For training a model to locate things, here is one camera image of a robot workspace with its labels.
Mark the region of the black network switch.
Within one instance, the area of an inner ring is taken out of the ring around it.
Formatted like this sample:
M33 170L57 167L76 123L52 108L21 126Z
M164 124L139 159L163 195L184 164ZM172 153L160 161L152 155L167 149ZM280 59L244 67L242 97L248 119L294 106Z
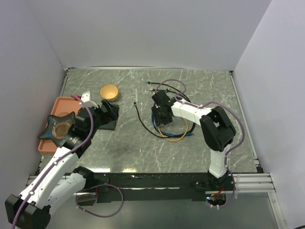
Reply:
M114 131L116 123L119 117L119 106L116 104L104 105L102 104L101 109L108 118L108 123L102 123L98 129L100 130L111 130Z

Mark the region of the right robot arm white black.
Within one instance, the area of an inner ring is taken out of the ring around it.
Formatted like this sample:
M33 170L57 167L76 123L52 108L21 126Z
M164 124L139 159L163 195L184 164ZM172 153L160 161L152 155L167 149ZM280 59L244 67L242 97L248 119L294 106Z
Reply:
M195 105L179 97L170 98L164 91L156 92L152 99L155 102L152 114L157 126L172 122L173 117L180 117L201 127L211 152L208 172L212 176L208 178L208 184L213 190L221 189L225 185L226 158L236 135L236 129L224 109Z

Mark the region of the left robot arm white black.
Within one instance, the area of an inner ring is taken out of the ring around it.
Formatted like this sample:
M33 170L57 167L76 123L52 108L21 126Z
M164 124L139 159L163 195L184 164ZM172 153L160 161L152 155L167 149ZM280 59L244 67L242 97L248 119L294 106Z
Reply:
M60 182L67 169L84 154L100 126L118 119L118 107L102 100L79 100L78 112L65 116L49 115L47 127L39 139L52 140L57 149L40 174L19 195L10 195L5 209L12 228L44 229L52 214L77 191L97 188L94 172L77 167L68 179Z

